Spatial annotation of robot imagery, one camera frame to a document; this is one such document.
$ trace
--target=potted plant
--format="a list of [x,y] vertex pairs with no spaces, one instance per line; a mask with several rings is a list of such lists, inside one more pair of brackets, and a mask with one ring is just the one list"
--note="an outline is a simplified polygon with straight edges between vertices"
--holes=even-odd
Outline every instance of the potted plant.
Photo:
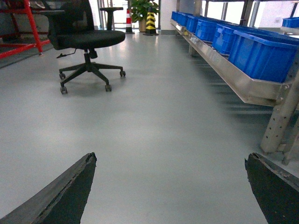
[[159,13],[159,6],[153,0],[132,0],[132,22],[139,22],[139,31],[145,32],[146,19],[149,7],[153,8],[153,13]]

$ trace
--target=striped bollard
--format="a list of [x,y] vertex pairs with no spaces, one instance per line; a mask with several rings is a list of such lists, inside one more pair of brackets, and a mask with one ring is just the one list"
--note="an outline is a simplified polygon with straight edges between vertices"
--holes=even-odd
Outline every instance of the striped bollard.
[[148,16],[147,16],[147,20],[146,20],[146,28],[145,28],[145,33],[143,35],[146,35],[146,36],[159,35],[156,32],[155,14],[153,13],[152,7],[149,7],[149,10],[148,10]]
[[132,19],[130,10],[127,9],[127,22],[126,22],[126,33],[125,34],[134,34],[132,30]]

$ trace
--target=green leaves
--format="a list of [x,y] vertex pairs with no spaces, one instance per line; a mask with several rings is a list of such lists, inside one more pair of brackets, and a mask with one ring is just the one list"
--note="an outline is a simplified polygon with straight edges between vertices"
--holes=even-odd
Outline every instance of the green leaves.
[[132,22],[142,21],[147,18],[149,7],[153,8],[153,13],[159,13],[159,6],[153,0],[132,0]]

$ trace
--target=glass door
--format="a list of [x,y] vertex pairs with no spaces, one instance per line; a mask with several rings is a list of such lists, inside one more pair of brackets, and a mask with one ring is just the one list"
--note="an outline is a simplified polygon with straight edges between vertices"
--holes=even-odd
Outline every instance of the glass door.
[[[125,29],[126,21],[127,21],[127,9],[128,9],[128,1],[127,0],[99,0],[100,7],[123,7],[123,10],[114,12],[114,22],[113,27],[115,29]],[[100,11],[102,21],[104,25],[101,24],[101,28],[106,27],[107,23],[107,14]],[[155,15],[156,18],[156,27],[159,25],[159,16]],[[139,28],[138,22],[132,23],[132,28]]]

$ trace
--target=red and white traffic cone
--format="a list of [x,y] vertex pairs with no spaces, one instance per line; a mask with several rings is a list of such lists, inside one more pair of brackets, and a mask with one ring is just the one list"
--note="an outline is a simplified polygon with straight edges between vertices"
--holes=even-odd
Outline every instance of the red and white traffic cone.
[[131,19],[131,13],[129,9],[127,9],[126,34],[134,34],[132,30],[132,19]]

